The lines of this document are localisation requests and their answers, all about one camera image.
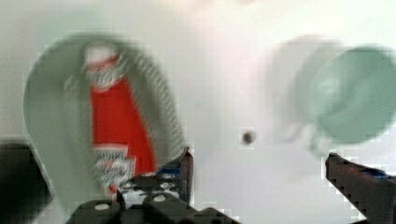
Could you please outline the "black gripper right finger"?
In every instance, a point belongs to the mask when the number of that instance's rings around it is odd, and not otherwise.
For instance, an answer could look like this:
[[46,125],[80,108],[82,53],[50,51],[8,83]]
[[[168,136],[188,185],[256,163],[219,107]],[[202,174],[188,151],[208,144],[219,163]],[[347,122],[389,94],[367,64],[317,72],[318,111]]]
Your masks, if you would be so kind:
[[395,224],[396,178],[330,153],[326,178],[366,219],[354,224]]

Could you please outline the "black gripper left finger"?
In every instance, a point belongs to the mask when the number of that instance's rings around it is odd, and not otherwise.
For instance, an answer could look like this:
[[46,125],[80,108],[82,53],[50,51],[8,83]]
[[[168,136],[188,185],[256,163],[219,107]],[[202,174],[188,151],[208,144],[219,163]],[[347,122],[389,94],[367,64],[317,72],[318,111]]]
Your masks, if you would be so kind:
[[120,183],[117,201],[122,207],[141,205],[151,194],[169,193],[184,203],[191,200],[193,156],[185,147],[175,159],[155,173],[142,173]]

